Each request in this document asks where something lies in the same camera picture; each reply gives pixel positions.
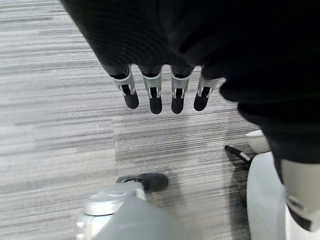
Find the robotic hand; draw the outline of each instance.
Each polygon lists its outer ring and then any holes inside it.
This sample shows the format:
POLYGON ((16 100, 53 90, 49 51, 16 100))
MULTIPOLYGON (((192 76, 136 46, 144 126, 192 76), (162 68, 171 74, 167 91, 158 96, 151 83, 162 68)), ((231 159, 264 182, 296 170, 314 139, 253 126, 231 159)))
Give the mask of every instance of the robotic hand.
POLYGON ((263 130, 295 221, 320 228, 320 15, 316 1, 61 0, 113 77, 129 108, 139 104, 130 64, 142 71, 154 114, 161 66, 172 69, 180 113, 193 66, 202 66, 194 108, 220 93, 263 130))

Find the black cloth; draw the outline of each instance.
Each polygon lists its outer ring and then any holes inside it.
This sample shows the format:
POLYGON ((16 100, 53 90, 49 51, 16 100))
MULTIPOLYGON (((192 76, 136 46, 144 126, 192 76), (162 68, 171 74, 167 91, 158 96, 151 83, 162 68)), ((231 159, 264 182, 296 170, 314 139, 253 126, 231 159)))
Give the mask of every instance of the black cloth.
POLYGON ((320 163, 318 1, 62 0, 103 66, 203 66, 281 159, 320 163))

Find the floor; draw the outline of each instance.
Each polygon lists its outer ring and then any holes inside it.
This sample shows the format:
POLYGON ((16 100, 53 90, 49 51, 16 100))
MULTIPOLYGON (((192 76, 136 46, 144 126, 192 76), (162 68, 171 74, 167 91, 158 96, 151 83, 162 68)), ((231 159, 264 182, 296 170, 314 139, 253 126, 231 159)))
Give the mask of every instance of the floor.
POLYGON ((204 240, 249 240, 247 168, 225 144, 252 154, 257 129, 212 93, 193 109, 200 74, 181 114, 171 112, 170 69, 163 111, 153 115, 132 66, 140 105, 128 109, 56 0, 0 0, 0 239, 75 239, 85 198, 117 177, 161 172, 167 190, 149 196, 204 240))

